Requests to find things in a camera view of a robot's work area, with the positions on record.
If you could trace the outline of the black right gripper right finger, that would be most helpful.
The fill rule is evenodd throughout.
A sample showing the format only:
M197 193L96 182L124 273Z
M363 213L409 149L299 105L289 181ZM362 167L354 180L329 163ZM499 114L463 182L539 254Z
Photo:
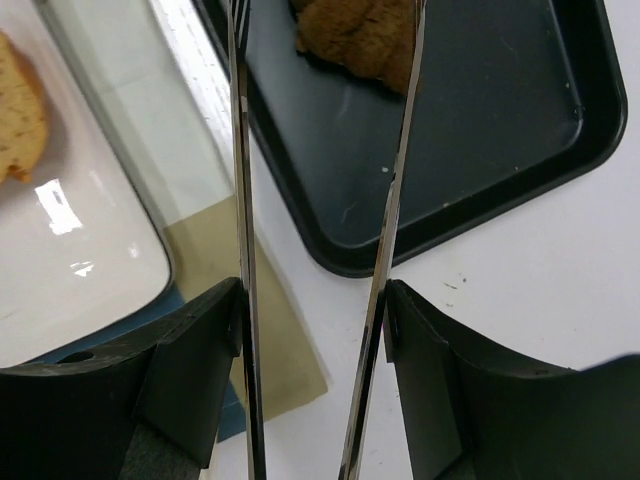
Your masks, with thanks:
M572 370L513 351L401 281L393 363L417 479L635 479L639 358Z

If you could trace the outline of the dark brown bread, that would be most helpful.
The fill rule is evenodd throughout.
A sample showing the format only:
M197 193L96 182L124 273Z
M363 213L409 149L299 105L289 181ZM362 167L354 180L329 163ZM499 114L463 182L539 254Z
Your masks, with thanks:
M417 1L305 0L291 6L298 52L407 94L419 24Z

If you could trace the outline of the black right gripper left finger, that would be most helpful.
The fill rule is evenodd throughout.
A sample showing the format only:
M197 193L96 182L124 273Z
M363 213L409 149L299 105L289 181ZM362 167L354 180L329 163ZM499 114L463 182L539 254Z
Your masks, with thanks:
M209 466L231 364L240 282L66 362L1 372L5 479L195 479Z

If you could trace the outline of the metal tongs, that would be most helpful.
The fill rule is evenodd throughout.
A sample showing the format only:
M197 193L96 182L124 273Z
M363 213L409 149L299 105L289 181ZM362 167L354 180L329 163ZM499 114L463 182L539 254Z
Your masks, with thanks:
M340 479L358 479L360 477L369 399L383 331L383 321L387 317L386 288L393 261L404 171L409 149L417 87L421 75L426 3L424 1L416 1L413 13L416 21L415 46L408 94L404 106L398 153L395 157L393 177L387 195L372 277L344 449L338 474ZM248 1L231 1L229 3L227 8L227 36L237 231L242 284L240 312L244 385L247 399L248 475L251 479L265 479L267 477L267 468L259 353L258 294L247 94L246 46L249 18L250 3Z

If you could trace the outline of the tan sliced bread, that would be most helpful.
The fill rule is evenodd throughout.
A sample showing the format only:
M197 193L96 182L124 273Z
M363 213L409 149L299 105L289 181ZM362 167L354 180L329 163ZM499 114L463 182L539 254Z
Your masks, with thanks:
M28 181L50 137L46 90L36 68L1 32L1 182Z

